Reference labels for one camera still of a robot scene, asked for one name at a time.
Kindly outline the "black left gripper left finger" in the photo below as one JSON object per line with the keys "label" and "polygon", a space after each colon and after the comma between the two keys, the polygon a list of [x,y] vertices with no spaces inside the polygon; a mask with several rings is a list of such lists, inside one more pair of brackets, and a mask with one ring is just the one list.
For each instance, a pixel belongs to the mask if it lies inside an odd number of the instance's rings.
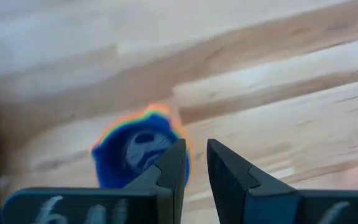
{"label": "black left gripper left finger", "polygon": [[180,223],[186,144],[178,140],[123,189],[40,188],[18,190],[1,210],[3,224]]}

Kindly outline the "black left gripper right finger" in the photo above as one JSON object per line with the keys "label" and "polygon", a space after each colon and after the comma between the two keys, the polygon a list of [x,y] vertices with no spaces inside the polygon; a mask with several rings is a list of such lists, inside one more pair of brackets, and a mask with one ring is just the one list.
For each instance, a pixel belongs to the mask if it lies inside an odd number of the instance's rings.
{"label": "black left gripper right finger", "polygon": [[358,190],[295,189],[215,139],[207,160],[221,223],[358,224]]}

